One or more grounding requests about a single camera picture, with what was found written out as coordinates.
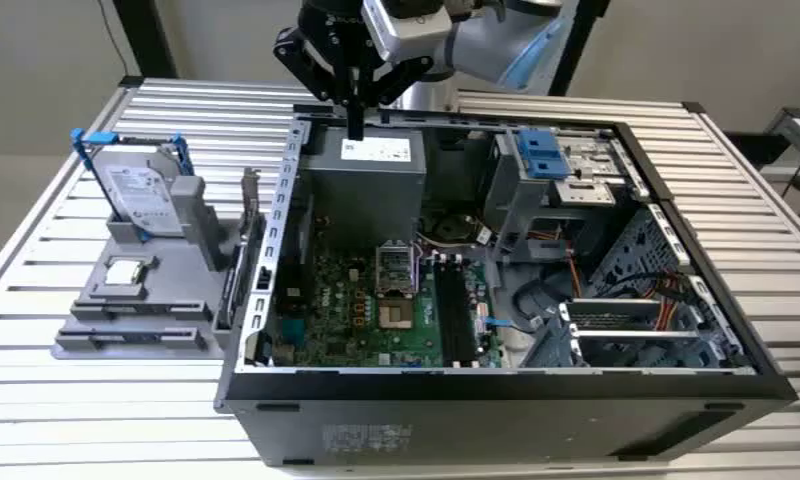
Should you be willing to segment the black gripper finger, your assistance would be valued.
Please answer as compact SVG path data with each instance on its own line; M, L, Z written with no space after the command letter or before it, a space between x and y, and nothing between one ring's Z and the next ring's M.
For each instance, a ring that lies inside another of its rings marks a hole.
M309 39L297 27L279 32L273 54L312 95L347 110L347 138L356 138L356 98L341 38L329 29Z
M364 112L380 105L389 105L424 77L433 66L431 57L416 57L399 62L377 80L369 76L359 80L356 138L364 138Z

